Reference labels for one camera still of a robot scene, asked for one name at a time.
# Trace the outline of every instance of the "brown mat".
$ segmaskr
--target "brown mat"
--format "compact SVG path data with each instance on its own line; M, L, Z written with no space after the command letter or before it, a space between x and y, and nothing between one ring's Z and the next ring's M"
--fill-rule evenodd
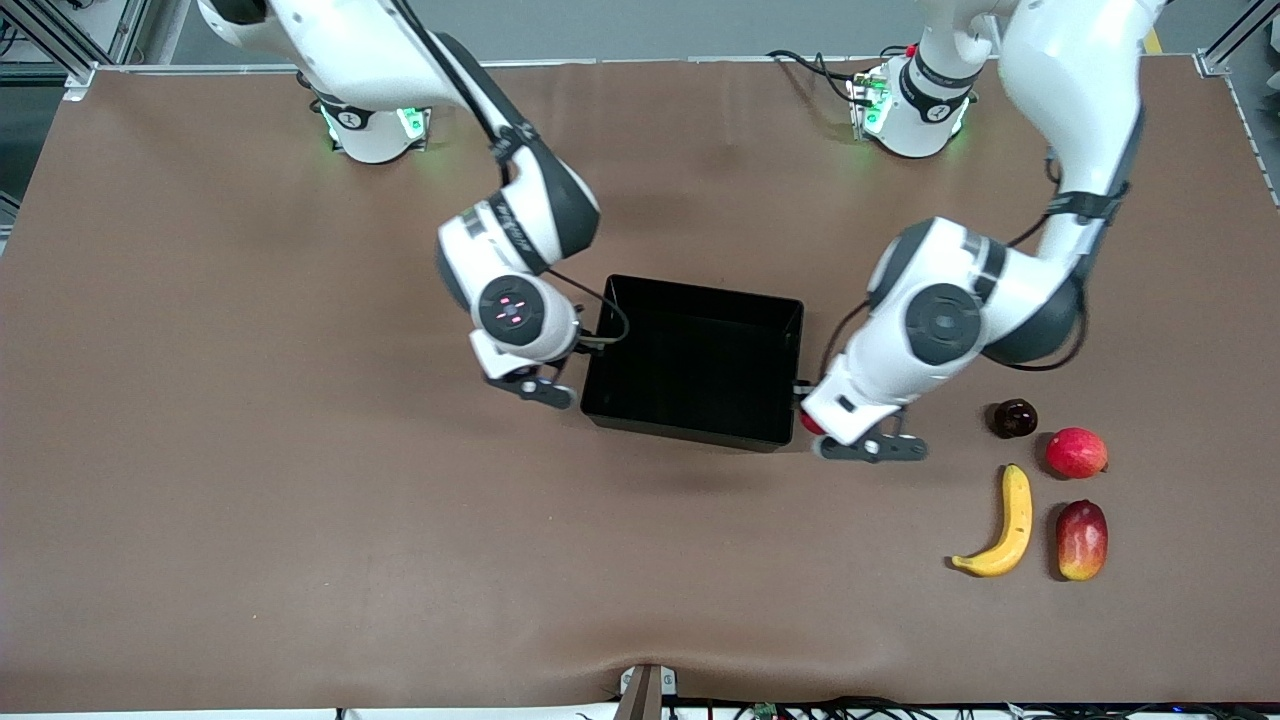
M940 156L847 140L764 64L498 74L604 208L563 264L796 297L803 366L884 245L997 237L1050 195L995 72ZM1280 220L1219 81L1147 60L1147 140L1079 360L979 361L922 400L924 464L748 455L596 429L490 389L433 269L497 183L468 117L389 167L330 154L288 76L101 73L64 105L0 261L0 707L596 701L637 661L685 696L915 702L1280 698ZM575 300L586 301L570 291ZM568 373L581 386L585 363ZM1000 523L984 432L1025 396L1110 442L1033 473L1000 579L943 556ZM1111 557L1050 575L1088 497Z

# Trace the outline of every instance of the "black plastic bin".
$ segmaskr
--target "black plastic bin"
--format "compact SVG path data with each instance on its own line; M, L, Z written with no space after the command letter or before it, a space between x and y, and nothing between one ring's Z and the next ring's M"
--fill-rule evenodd
M627 275L604 292L631 333L591 357L581 406L595 424L759 452L791 442L800 301ZM604 306L596 334L620 332Z

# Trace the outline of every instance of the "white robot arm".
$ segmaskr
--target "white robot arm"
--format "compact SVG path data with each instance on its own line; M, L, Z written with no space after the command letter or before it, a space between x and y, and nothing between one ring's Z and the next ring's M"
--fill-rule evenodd
M1100 242L1128 188L1142 133L1140 42L1162 6L1164 0L1018 5L1004 37L1001 79L1062 167L1038 252L1027 255L942 218L906 228L872 275L869 319L803 402L829 436L815 446L819 455L890 459L882 455L886 436L876 430L881 421L979 354L1020 364L1068 340L1084 311ZM963 17L954 27L961 26L968 26ZM922 54L931 58L924 44L915 59ZM952 51L951 60L963 54Z
M355 160L390 161L422 142L421 124L407 122L419 109L448 104L476 117L503 186L440 227L436 266L471 315L488 382L568 407L572 389L538 368L561 366L590 338L570 301L538 275L590 246L599 206L475 58L424 28L404 0L198 0L198 8L227 42L297 64Z

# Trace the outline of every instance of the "banana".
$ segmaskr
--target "banana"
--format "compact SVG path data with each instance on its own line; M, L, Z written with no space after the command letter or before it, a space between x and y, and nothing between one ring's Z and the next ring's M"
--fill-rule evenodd
M995 578L1014 569L1027 552L1032 539L1032 484L1021 468L1010 462L1005 466L1005 530L1000 542L970 555L951 556L951 565L968 570L979 578Z

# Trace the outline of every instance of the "red apple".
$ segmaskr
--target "red apple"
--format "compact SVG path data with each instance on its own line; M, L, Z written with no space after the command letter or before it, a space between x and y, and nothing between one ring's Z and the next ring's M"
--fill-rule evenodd
M804 410L800 411L800 424L804 425L804 429L809 430L815 436L827 434L827 430L824 430L822 425L818 424L818 420L814 420L813 416L805 413Z
M1088 500L1057 516L1057 569L1068 580L1088 580L1107 561L1107 519Z
M1107 446L1084 428L1065 428L1050 438L1044 460L1068 478L1092 478L1107 468Z

